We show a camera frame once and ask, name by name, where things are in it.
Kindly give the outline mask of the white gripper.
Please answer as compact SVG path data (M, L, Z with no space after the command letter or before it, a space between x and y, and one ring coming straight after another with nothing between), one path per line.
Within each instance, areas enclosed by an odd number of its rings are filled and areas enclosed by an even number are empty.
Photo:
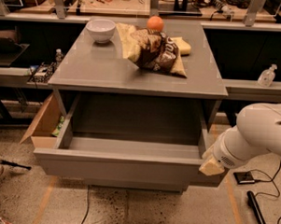
M205 175L221 175L225 168L237 169L252 158L268 153L264 147L251 146L234 126L222 133L207 149L207 158L204 159L199 171Z

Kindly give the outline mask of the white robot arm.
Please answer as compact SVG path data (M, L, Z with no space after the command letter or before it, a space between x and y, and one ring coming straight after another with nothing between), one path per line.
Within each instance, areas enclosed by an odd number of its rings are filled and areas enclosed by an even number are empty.
M236 124L206 150L199 171L221 175L226 168L237 169L268 153L281 156L281 104L255 103L243 108Z

